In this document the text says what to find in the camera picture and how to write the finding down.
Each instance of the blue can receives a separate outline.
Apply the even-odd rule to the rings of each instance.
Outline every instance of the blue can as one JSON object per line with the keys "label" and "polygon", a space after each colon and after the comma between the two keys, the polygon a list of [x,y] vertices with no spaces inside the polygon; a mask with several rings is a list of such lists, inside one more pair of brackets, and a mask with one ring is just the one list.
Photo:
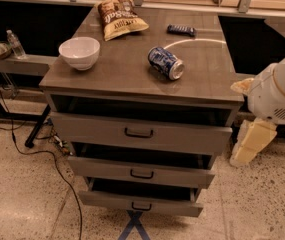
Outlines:
{"label": "blue can", "polygon": [[151,66],[170,80],[179,79],[184,70],[183,61],[162,47],[154,47],[148,55]]}

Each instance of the black handle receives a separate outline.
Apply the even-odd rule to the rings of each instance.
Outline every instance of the black handle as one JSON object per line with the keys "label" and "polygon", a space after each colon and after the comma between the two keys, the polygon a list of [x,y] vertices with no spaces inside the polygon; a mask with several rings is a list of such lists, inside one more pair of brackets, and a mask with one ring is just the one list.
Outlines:
{"label": "black handle", "polygon": [[133,210],[148,212],[152,209],[152,204],[149,205],[149,208],[136,208],[136,207],[134,207],[134,202],[132,202],[131,207]]}
{"label": "black handle", "polygon": [[134,174],[133,174],[133,169],[131,169],[130,175],[131,175],[132,177],[134,177],[134,178],[140,178],[140,179],[147,179],[147,180],[149,180],[149,179],[152,179],[152,178],[153,178],[154,172],[151,172],[151,175],[150,175],[150,176],[139,176],[139,175],[134,175]]}
{"label": "black handle", "polygon": [[153,130],[151,129],[150,133],[144,135],[141,133],[133,133],[133,132],[130,133],[130,130],[127,127],[125,127],[124,134],[128,137],[149,139],[153,137]]}

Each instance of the concrete floor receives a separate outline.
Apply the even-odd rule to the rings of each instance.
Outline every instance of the concrete floor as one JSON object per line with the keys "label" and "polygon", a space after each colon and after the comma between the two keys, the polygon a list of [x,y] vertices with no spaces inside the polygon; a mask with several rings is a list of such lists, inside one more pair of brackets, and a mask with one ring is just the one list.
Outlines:
{"label": "concrete floor", "polygon": [[[44,97],[35,92],[6,102],[11,112],[38,113],[45,106]],[[20,154],[10,122],[0,122],[0,127],[8,129],[0,129],[0,239],[79,239],[77,203],[52,155]],[[49,140],[35,140],[32,149],[24,146],[32,127],[25,124],[14,131],[18,148],[54,152],[75,191],[85,190],[84,180],[73,175],[66,157]],[[50,126],[43,126],[38,137],[50,132]],[[276,139],[243,168],[230,166],[230,148],[217,159],[213,183],[199,197],[204,204],[199,218],[143,213],[131,220],[124,210],[81,204],[82,239],[285,240],[285,139]]]}

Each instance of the chip bag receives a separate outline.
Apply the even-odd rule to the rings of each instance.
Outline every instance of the chip bag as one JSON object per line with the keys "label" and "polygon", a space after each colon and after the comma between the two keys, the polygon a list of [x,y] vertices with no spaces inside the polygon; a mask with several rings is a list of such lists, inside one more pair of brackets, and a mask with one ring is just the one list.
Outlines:
{"label": "chip bag", "polygon": [[132,0],[105,0],[95,7],[102,19],[105,41],[149,27],[134,12]]}

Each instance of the open drawer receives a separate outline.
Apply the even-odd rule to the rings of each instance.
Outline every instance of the open drawer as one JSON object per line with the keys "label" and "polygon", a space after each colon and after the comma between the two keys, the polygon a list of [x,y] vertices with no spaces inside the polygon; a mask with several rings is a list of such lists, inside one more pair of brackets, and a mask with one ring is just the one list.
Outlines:
{"label": "open drawer", "polygon": [[198,217],[203,209],[195,203],[197,189],[92,178],[89,181],[90,190],[79,193],[84,205],[191,217]]}
{"label": "open drawer", "polygon": [[60,137],[68,142],[195,154],[221,153],[232,132],[229,127],[57,112],[51,118]]}
{"label": "open drawer", "polygon": [[149,184],[208,188],[214,173],[205,155],[84,145],[81,157],[69,157],[76,175]]}

